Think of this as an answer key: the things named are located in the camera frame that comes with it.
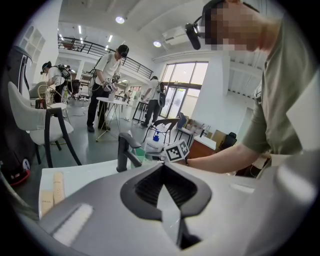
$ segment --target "person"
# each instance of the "person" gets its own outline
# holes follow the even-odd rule
[[[157,91],[158,85],[159,85],[158,77],[154,75],[150,80],[149,88],[146,90],[145,95],[141,96],[141,99],[143,100],[143,99],[146,99],[148,94],[150,93],[150,100],[149,100],[148,109],[145,115],[145,121],[141,124],[141,126],[144,128],[148,127],[152,113],[153,113],[152,123],[157,121],[160,110],[161,110],[161,107],[159,106],[159,103],[158,103],[158,98],[160,93],[159,91]]]
[[[128,90],[126,93],[124,93],[123,101],[125,102],[127,100],[127,103],[129,103],[130,95],[131,95],[131,90]]]
[[[128,52],[129,47],[125,44],[122,44],[116,49],[115,53],[107,53],[106,55],[104,55],[95,66],[96,77],[95,75],[93,76],[94,85],[92,87],[91,102],[89,105],[88,118],[86,122],[87,130],[90,133],[93,133],[95,131],[93,125],[98,105],[97,97],[108,98],[109,92],[106,90],[106,86],[112,80],[112,77],[120,76],[120,68],[122,63],[121,59],[127,57]],[[98,111],[98,117],[100,116],[98,123],[99,129],[107,129],[106,124],[104,124],[105,112],[106,105],[100,102]]]
[[[206,43],[234,45],[236,50],[250,52],[260,50],[267,53],[267,59],[241,144],[180,164],[222,174],[250,166],[268,150],[278,155],[300,153],[301,143],[286,113],[318,67],[301,31],[286,13],[282,19],[271,19],[240,0],[210,1],[203,8],[202,20]]]
[[[58,93],[54,94],[53,100],[55,103],[60,103],[63,88],[67,85],[66,80],[62,77],[60,69],[56,66],[52,66],[49,61],[42,65],[42,72],[48,75],[48,82],[46,82],[46,85],[55,85],[55,90]]]

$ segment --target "black cap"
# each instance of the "black cap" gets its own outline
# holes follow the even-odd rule
[[[122,45],[120,45],[120,46],[118,47],[117,52],[118,52],[123,58],[125,58],[125,57],[127,57],[127,55],[128,55],[129,47],[126,46],[125,44],[122,44]]]

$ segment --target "wooden desk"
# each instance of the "wooden desk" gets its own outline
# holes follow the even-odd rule
[[[189,159],[211,156],[216,153],[216,142],[207,137],[194,137],[188,155]]]

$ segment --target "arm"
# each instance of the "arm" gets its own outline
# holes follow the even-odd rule
[[[260,153],[239,144],[210,156],[189,159],[188,164],[190,167],[204,171],[225,174],[248,167],[259,156]]]
[[[266,138],[267,124],[261,105],[255,100],[250,126],[242,144],[214,155],[188,160],[191,167],[215,173],[230,173],[251,165],[270,146]]]

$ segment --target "concrete floor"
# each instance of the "concrete floor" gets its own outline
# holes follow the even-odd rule
[[[95,128],[94,133],[87,132],[87,114],[88,114],[89,102],[73,101],[69,103],[68,116],[70,123],[74,128],[73,133],[69,134],[71,143],[74,150],[83,165],[95,164],[110,160],[117,159],[118,154],[118,139],[112,136],[109,132],[105,133],[101,137],[101,141],[96,142],[96,138],[101,134],[97,130],[98,117],[95,118],[93,127]],[[135,108],[131,106],[124,106],[123,112],[120,113],[120,127],[121,132],[132,132],[132,136],[140,143],[143,142],[146,135],[146,128],[141,128],[137,121],[132,121]],[[115,135],[119,134],[118,125],[115,120],[115,116],[110,124],[111,132]],[[176,137],[176,129],[174,128],[171,132],[171,143]],[[164,136],[160,136],[160,140],[164,141]],[[54,167],[70,167],[75,166],[76,162],[73,159],[67,145],[62,144],[63,139],[59,140],[62,150],[59,151],[56,145],[51,145],[51,157]],[[31,165],[31,174],[29,178],[19,186],[14,187],[18,195],[29,204],[36,213],[38,213],[38,197],[39,187],[41,180],[41,173],[43,168],[48,168],[45,148],[44,146],[39,147],[41,164],[38,164],[36,156],[34,156]]]

